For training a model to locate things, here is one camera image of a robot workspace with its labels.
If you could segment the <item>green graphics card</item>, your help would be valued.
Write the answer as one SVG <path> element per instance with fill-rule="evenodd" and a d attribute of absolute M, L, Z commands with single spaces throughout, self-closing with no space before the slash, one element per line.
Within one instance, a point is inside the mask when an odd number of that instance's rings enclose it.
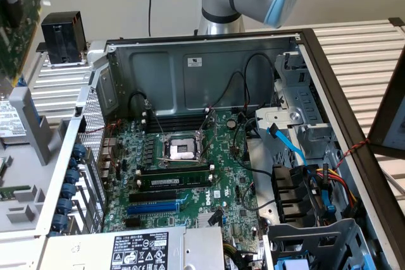
<path fill-rule="evenodd" d="M 23 68 L 40 20 L 42 0 L 0 0 L 0 76 Z"/>

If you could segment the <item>metal socket cover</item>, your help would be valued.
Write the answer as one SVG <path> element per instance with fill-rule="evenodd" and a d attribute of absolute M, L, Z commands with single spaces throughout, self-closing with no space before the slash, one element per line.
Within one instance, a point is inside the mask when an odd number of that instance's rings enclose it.
<path fill-rule="evenodd" d="M 196 137 L 202 144 L 199 156 L 203 157 L 208 152 L 211 144 L 218 134 L 217 113 L 215 109 L 210 109 L 206 114 L 205 120 L 196 132 Z"/>

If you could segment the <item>CPU socket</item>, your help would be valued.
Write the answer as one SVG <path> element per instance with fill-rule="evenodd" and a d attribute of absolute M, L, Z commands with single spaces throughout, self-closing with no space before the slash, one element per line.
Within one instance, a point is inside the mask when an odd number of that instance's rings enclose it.
<path fill-rule="evenodd" d="M 157 164 L 163 166 L 182 166 L 206 164 L 207 159 L 199 156 L 202 144 L 196 132 L 169 133 L 159 138 L 161 148 L 156 153 Z"/>

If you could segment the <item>open metal PC case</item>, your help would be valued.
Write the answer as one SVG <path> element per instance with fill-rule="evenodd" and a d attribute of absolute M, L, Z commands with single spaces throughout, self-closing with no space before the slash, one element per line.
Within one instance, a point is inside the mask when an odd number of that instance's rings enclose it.
<path fill-rule="evenodd" d="M 84 108 L 85 133 L 73 116 L 51 183 L 43 223 L 44 257 L 54 236 L 115 233 L 103 231 L 108 205 L 98 168 L 110 126 L 140 120 L 148 99 L 156 116 L 229 111 L 245 127 L 248 170 L 258 205 L 262 239 L 259 250 L 245 254 L 223 242 L 225 270 L 263 270 L 268 228 L 279 220 L 272 187 L 273 166 L 302 172 L 317 226 L 353 219 L 377 270 L 405 270 L 405 159 L 374 153 L 367 139 L 390 82 L 405 38 L 384 25 L 380 34 L 323 35 L 320 30 L 258 32 L 219 37 L 110 40 L 92 59 L 92 75 L 76 106 Z M 300 53 L 311 75 L 311 88 L 322 103 L 321 114 L 332 127 L 326 147 L 303 149 L 295 136 L 277 125 L 259 134 L 256 111 L 273 106 L 275 60 L 285 52 Z M 67 229 L 53 231 L 62 184 L 75 143 L 87 153 L 76 159 L 80 179 Z"/>

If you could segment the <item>green motherboard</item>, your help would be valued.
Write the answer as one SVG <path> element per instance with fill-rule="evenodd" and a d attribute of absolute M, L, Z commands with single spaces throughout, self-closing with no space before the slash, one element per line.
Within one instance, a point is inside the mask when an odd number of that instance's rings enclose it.
<path fill-rule="evenodd" d="M 259 222 L 256 191 L 252 186 L 252 173 L 248 170 L 249 154 L 245 127 L 237 121 L 237 115 L 229 111 L 217 113 L 218 134 L 208 152 L 206 164 L 209 173 L 215 177 L 210 187 L 185 188 L 173 190 L 180 203 L 178 212 L 137 214 L 129 216 L 127 208 L 139 204 L 130 203 L 131 193 L 143 192 L 135 186 L 140 177 L 140 167 L 158 166 L 156 153 L 161 145 L 161 133 L 146 133 L 146 126 L 155 120 L 122 120 L 110 126 L 108 137 L 116 137 L 115 149 L 107 148 L 115 171 L 115 179 L 106 188 L 108 205 L 104 216 L 103 231 L 118 232 L 152 228 L 171 228 L 184 226 L 198 228 L 197 217 L 200 213 L 214 212 L 222 218 L 221 233 L 223 240 L 245 254 L 258 252 L 263 228 Z M 235 130 L 226 126 L 228 119 L 237 122 Z M 125 219 L 140 218 L 142 227 L 125 227 Z"/>

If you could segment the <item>long black expansion slot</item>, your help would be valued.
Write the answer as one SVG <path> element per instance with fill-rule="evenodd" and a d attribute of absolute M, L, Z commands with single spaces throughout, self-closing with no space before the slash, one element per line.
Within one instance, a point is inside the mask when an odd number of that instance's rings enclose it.
<path fill-rule="evenodd" d="M 128 197 L 130 203 L 161 202 L 169 200 L 177 200 L 176 191 L 138 192 L 131 193 Z"/>

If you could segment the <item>silver chipset heatsink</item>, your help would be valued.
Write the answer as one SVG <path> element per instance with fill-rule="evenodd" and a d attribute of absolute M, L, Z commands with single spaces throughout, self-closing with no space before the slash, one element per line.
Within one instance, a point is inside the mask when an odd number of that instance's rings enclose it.
<path fill-rule="evenodd" d="M 221 226 L 222 218 L 216 215 L 214 212 L 200 213 L 197 217 L 198 228 L 208 228 L 213 226 Z"/>

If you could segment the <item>metal drive cage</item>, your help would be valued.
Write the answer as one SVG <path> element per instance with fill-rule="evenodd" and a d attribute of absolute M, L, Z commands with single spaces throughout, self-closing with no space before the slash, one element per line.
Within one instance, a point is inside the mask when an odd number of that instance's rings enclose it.
<path fill-rule="evenodd" d="M 256 111 L 259 134 L 269 137 L 266 129 L 272 124 L 287 137 L 295 136 L 303 149 L 326 147 L 333 135 L 328 119 L 323 118 L 322 103 L 316 100 L 311 88 L 311 75 L 303 56 L 298 52 L 285 52 L 275 60 L 274 105 Z"/>

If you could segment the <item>black plastic fan shroud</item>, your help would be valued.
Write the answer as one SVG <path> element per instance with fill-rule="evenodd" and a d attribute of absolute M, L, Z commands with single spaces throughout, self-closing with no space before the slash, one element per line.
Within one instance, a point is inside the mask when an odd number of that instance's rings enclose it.
<path fill-rule="evenodd" d="M 296 228 L 314 226 L 315 212 L 299 169 L 274 165 L 272 187 L 281 223 Z"/>

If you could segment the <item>silver USB port block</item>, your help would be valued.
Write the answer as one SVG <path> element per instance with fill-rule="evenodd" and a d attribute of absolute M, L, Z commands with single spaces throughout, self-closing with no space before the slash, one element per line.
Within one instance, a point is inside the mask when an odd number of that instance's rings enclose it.
<path fill-rule="evenodd" d="M 101 171 L 101 181 L 104 188 L 108 188 L 109 184 L 115 179 L 114 170 L 102 170 Z"/>

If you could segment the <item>grey disk bay cage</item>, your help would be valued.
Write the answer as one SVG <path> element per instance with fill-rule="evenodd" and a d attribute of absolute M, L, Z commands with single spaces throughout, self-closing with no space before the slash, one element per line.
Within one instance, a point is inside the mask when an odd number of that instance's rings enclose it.
<path fill-rule="evenodd" d="M 277 224 L 263 241 L 263 270 L 377 270 L 353 219 L 309 228 Z"/>

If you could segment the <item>dark framed panel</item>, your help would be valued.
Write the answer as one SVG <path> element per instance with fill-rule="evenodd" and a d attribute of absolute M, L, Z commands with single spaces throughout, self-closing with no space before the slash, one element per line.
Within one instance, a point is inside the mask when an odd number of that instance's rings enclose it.
<path fill-rule="evenodd" d="M 372 151 L 405 159 L 405 47 L 368 133 Z"/>

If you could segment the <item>hard disk with label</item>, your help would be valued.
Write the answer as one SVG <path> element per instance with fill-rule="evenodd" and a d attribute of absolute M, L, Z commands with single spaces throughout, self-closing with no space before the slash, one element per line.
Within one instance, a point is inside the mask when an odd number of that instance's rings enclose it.
<path fill-rule="evenodd" d="M 25 127 L 4 93 L 0 93 L 0 142 L 4 145 L 27 144 Z"/>

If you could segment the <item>loose green RAM stick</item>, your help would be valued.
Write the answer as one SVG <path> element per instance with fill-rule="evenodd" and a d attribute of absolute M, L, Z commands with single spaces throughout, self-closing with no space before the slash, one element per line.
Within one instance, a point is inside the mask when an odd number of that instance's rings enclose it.
<path fill-rule="evenodd" d="M 14 192 L 21 190 L 30 190 L 31 186 L 22 185 L 15 187 L 0 187 L 0 201 L 13 200 L 15 199 Z"/>

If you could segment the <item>black intrusion switch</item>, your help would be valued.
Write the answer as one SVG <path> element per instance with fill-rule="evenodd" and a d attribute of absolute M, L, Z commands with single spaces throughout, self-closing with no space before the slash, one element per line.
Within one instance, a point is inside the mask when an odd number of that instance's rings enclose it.
<path fill-rule="evenodd" d="M 74 117 L 77 118 L 80 122 L 78 132 L 85 133 L 87 128 L 87 122 L 84 116 L 84 108 L 81 106 L 75 106 Z"/>

